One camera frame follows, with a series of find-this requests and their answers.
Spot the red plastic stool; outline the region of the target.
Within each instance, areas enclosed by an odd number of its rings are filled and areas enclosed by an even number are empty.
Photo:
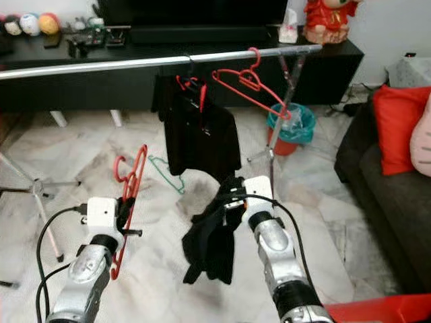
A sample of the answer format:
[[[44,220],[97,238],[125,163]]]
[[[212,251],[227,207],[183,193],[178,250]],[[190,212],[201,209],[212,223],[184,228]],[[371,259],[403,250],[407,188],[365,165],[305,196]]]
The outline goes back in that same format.
[[[325,308],[336,323],[431,323],[431,293],[330,303]]]

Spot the black TV console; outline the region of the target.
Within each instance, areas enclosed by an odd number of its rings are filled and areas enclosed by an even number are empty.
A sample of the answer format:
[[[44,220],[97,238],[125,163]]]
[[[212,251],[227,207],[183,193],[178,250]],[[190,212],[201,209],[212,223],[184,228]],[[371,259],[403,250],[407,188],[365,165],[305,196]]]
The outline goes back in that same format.
[[[209,55],[246,50],[246,43],[184,43],[166,45],[126,45],[121,48],[92,48],[84,62],[131,61],[184,55]],[[345,41],[326,45],[307,56],[293,101],[304,105],[338,104],[360,67],[364,53]],[[161,82],[189,71],[207,82],[207,97],[224,107],[247,106],[249,102],[213,82],[215,69],[240,70],[252,59],[196,62],[194,65],[143,67],[94,73],[13,78],[1,83],[3,112],[71,110],[150,110]]]

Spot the red bucket with teal bag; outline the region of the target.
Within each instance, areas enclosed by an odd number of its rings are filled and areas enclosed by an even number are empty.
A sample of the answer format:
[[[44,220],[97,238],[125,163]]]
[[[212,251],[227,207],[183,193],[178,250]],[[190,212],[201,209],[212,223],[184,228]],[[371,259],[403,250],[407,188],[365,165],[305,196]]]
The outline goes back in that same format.
[[[276,122],[282,120],[282,129],[274,148],[274,154],[286,156],[292,154],[299,145],[306,145],[313,141],[314,128],[317,125],[317,118],[310,108],[301,104],[290,104],[288,111],[290,117],[282,119],[278,117],[281,105],[274,104],[271,110],[275,113],[270,113],[267,116],[267,125],[269,127],[268,140],[272,136],[272,131],[276,127]]]

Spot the white lace side table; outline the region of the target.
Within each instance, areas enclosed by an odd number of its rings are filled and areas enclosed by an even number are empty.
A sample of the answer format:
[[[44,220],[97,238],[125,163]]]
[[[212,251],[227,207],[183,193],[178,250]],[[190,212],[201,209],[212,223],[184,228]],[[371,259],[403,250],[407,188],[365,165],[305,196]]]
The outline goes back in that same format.
[[[421,88],[431,86],[431,57],[403,57],[386,67],[388,86]]]

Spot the black shirt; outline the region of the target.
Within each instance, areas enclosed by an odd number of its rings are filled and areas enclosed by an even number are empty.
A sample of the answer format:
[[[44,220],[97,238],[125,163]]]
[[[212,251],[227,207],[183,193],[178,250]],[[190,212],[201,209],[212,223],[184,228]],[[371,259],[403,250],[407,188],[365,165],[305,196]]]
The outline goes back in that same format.
[[[182,101],[174,76],[158,77],[153,111],[164,125],[164,140],[170,172],[201,170],[224,182],[241,169],[240,145],[234,116],[212,102],[207,86],[203,114]]]

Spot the black television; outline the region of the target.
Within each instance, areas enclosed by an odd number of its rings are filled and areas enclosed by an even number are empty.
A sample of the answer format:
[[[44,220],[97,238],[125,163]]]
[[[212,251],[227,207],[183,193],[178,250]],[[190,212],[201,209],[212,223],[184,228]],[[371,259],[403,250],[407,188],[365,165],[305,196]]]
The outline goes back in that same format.
[[[282,21],[288,0],[96,0],[106,24],[130,26],[268,25]]]

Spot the red plastic hanger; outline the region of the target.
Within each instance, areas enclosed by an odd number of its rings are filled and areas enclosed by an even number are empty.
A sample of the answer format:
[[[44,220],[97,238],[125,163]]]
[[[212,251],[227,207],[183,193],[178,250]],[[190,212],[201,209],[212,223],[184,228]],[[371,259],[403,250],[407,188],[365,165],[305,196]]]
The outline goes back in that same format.
[[[182,101],[190,104],[198,114],[203,114],[207,102],[206,80],[194,75],[176,75],[174,82]]]
[[[138,197],[139,186],[141,186],[141,181],[145,168],[145,161],[147,160],[147,151],[148,147],[146,144],[142,145],[141,148],[139,148],[135,159],[133,159],[131,170],[129,170],[129,172],[127,172],[127,174],[123,176],[120,175],[120,165],[121,162],[124,162],[126,160],[126,157],[124,157],[123,155],[118,155],[117,158],[114,160],[114,164],[112,167],[113,178],[114,180],[119,182],[119,184],[123,185],[120,196],[122,196],[124,199],[133,196],[135,197],[136,201]],[[117,277],[119,277],[121,265],[123,264],[123,259],[125,256],[126,243],[127,237],[123,237],[123,240],[121,240],[121,245],[118,247],[116,254],[112,258],[112,267],[110,269],[110,278],[112,280],[116,280]]]
[[[247,101],[252,102],[252,104],[259,106],[260,108],[265,111],[268,111],[271,114],[274,114],[279,119],[290,119],[290,117],[292,117],[292,113],[290,113],[290,111],[288,110],[287,104],[284,102],[284,100],[280,98],[280,96],[278,96],[273,90],[265,86],[265,84],[261,82],[261,78],[259,78],[259,75],[256,74],[256,68],[261,64],[261,51],[259,51],[259,49],[256,47],[249,47],[249,51],[255,53],[255,62],[253,62],[249,68],[240,71],[233,69],[216,69],[211,73],[212,79],[216,83],[224,86],[226,89],[231,90],[231,92],[234,92],[235,94],[239,95],[241,98],[245,98]],[[246,88],[249,88],[253,92],[264,92],[269,94],[270,96],[272,96],[272,98],[276,100],[277,104],[281,105],[282,108],[276,111],[271,106],[267,106],[262,104],[261,102],[258,102],[256,99],[251,98],[244,92],[241,92],[239,89],[234,88],[233,86],[222,80],[222,74],[231,74],[233,76],[237,76],[237,80],[239,80],[240,84],[246,86]]]

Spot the pink cat face cushion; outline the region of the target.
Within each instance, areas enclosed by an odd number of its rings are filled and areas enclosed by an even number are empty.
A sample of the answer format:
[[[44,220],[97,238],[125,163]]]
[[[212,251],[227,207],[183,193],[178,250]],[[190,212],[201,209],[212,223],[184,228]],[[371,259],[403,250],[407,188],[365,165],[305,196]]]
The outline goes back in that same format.
[[[413,127],[409,152],[413,168],[431,178],[431,94],[422,116]]]

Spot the dark grey fabric sofa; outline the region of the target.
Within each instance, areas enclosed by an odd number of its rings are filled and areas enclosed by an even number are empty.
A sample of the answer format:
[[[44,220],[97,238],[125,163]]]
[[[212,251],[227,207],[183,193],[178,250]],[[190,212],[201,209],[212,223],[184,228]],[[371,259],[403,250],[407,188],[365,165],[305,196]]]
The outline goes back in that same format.
[[[431,293],[431,176],[385,176],[374,104],[356,110],[335,160],[406,293]]]

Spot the white tissue pack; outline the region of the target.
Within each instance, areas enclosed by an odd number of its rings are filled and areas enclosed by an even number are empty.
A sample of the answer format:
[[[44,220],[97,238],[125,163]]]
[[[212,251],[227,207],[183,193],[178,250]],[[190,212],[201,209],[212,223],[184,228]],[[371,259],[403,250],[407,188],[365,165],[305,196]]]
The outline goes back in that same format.
[[[295,44],[298,42],[298,19],[286,16],[278,28],[278,41],[283,44]]]

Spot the red doll figurine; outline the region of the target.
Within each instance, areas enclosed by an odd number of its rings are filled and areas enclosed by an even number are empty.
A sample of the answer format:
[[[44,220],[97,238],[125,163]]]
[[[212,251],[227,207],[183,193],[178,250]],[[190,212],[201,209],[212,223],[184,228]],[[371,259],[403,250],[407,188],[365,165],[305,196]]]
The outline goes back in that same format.
[[[304,8],[304,37],[318,45],[339,44],[347,40],[349,18],[355,16],[363,0],[307,0]]]

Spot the black garment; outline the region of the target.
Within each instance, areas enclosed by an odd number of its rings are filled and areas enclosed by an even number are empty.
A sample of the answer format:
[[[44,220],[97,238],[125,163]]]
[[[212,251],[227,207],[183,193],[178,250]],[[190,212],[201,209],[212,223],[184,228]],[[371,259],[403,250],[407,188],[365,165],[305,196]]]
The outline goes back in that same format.
[[[183,252],[190,267],[183,283],[193,284],[203,272],[210,280],[220,280],[225,284],[233,281],[234,231],[241,224],[245,211],[240,207],[228,209],[229,198],[234,188],[244,194],[242,176],[227,178],[219,187],[218,193],[207,204],[202,213],[192,216],[191,228],[182,237]]]

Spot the red cushion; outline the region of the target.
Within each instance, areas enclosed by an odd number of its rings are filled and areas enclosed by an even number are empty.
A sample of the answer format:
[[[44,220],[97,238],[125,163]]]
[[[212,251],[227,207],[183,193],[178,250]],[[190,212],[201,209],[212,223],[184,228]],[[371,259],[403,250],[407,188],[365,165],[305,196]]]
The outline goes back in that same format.
[[[393,88],[387,84],[382,85],[373,95],[373,112],[384,176],[415,169],[411,163],[410,139],[430,95],[431,87]]]

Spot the black soundbar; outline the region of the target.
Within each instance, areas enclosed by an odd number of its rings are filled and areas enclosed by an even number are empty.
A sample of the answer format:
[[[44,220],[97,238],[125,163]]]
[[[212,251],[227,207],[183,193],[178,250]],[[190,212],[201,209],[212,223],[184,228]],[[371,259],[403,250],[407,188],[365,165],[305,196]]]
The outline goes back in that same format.
[[[129,31],[135,45],[239,43],[270,37],[265,26],[135,26]]]

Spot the green plastic hanger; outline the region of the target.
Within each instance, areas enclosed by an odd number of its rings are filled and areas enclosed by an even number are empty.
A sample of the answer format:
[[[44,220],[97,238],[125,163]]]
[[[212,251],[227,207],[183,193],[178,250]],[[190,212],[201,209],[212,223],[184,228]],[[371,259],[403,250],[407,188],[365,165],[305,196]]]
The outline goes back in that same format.
[[[169,163],[161,157],[151,155],[148,157],[149,163],[159,173],[163,181],[165,181],[178,194],[185,194],[185,181],[181,175],[173,175],[170,172]]]

